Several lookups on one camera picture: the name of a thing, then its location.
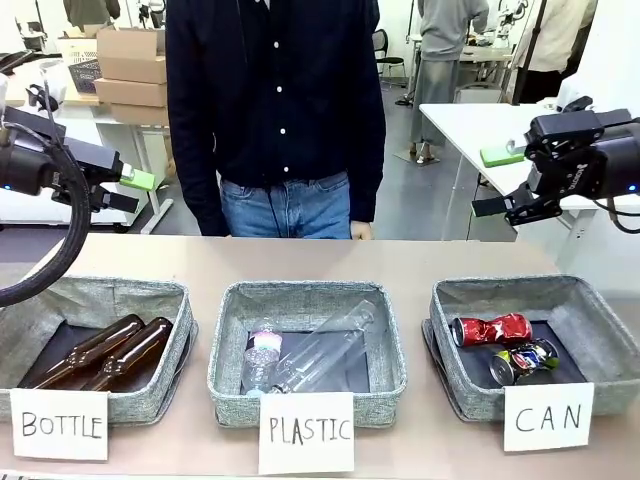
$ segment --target blue denim jeans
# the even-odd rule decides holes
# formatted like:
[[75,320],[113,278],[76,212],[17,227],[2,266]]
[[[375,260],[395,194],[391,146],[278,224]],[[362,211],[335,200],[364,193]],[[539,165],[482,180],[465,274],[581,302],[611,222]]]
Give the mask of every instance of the blue denim jeans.
[[222,211],[234,237],[351,238],[346,173],[271,187],[273,211],[263,188],[241,187],[223,180],[221,197]]

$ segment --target plastic bottle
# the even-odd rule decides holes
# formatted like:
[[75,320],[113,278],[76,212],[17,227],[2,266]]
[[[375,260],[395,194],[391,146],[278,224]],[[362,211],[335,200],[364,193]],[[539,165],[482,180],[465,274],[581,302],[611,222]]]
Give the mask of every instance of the plastic bottle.
[[[336,314],[283,358],[276,367],[270,393],[313,392],[325,375],[330,374],[351,349],[364,355],[360,339],[376,324],[376,307],[363,300],[346,315]],[[341,332],[326,341],[326,332]]]
[[69,355],[57,363],[28,388],[43,389],[55,386],[80,370],[99,366],[107,356],[144,327],[137,315],[127,315],[96,335],[73,347]]
[[251,329],[242,367],[242,385],[248,396],[260,396],[271,389],[281,349],[278,326],[266,318],[258,320]]
[[122,347],[110,355],[102,370],[83,388],[94,392],[106,392],[115,382],[138,375],[147,362],[158,361],[164,352],[173,324],[158,317],[136,333]]

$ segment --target red soda can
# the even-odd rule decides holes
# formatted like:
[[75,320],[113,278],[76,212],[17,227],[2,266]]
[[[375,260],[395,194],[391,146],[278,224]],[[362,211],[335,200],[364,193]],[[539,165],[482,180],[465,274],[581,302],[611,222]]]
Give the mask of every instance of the red soda can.
[[454,318],[453,340],[458,347],[499,343],[508,345],[533,339],[533,328],[524,315],[510,313],[495,320]]

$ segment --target gray pants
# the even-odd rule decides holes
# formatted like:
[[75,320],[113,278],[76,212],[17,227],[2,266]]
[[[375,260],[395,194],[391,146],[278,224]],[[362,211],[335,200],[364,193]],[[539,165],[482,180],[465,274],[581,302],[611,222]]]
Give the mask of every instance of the gray pants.
[[424,116],[420,111],[420,105],[423,103],[453,103],[459,66],[458,60],[434,62],[423,59],[420,63],[416,80],[416,95],[413,100],[412,143],[444,146],[444,135]]

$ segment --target bottle label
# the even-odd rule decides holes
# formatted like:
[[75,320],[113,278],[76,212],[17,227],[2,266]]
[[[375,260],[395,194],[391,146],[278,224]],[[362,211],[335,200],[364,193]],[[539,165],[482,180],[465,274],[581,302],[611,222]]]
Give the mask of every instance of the bottle label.
[[282,337],[271,332],[258,332],[254,334],[247,344],[247,350],[260,348],[265,350],[275,350],[280,353],[282,347]]

